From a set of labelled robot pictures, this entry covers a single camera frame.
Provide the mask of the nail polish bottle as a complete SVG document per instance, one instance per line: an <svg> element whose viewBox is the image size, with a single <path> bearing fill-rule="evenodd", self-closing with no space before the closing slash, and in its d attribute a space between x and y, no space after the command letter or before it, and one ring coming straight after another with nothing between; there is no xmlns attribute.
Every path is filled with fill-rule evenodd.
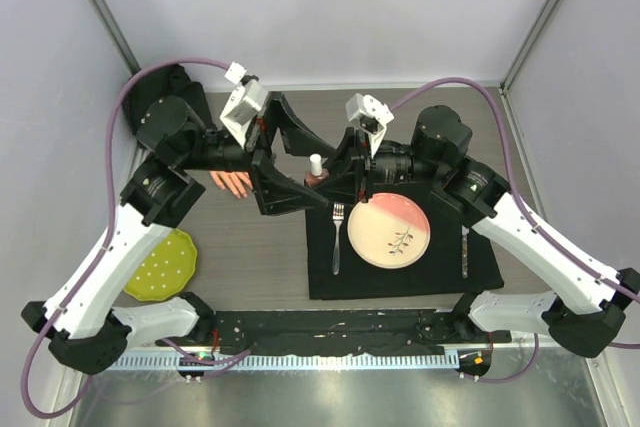
<svg viewBox="0 0 640 427"><path fill-rule="evenodd" d="M319 175L314 175L311 171L307 172L304 178L304 185L313 188L329 177L330 173L324 169Z"/></svg>

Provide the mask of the white nail polish cap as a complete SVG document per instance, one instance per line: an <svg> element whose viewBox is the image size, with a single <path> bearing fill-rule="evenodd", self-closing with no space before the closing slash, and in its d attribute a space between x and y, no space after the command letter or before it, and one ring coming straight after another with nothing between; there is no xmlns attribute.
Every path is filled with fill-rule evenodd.
<svg viewBox="0 0 640 427"><path fill-rule="evenodd" d="M309 157L309 161L310 174L314 177L321 176L323 173L322 157L319 154L314 153Z"/></svg>

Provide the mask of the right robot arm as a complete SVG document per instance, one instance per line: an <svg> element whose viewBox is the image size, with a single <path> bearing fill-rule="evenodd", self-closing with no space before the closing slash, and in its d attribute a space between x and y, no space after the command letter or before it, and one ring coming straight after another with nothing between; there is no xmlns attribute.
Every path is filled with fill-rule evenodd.
<svg viewBox="0 0 640 427"><path fill-rule="evenodd" d="M472 132L447 106L418 116L412 138L348 129L313 152L305 183L326 206L306 216L310 294L324 300L456 293L451 327L545 335L594 358L611 347L639 275L590 256L547 224L514 185L468 155Z"/></svg>

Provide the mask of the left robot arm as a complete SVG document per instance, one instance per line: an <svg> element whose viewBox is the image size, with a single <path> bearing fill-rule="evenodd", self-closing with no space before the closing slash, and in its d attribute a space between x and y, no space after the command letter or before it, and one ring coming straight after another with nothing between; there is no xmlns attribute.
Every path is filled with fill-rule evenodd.
<svg viewBox="0 0 640 427"><path fill-rule="evenodd" d="M145 110L136 137L149 156L112 207L104 237L54 296L22 310L23 320L48 342L60 364L95 375L133 347L164 338L200 346L211 338L214 311L194 293L142 307L115 306L138 266L203 194L192 171L247 171L264 215L326 205L322 195L275 168L275 136L292 156L326 158L334 152L294 114L282 93L239 88L225 105L222 122L221 130L208 128L177 96L160 98Z"/></svg>

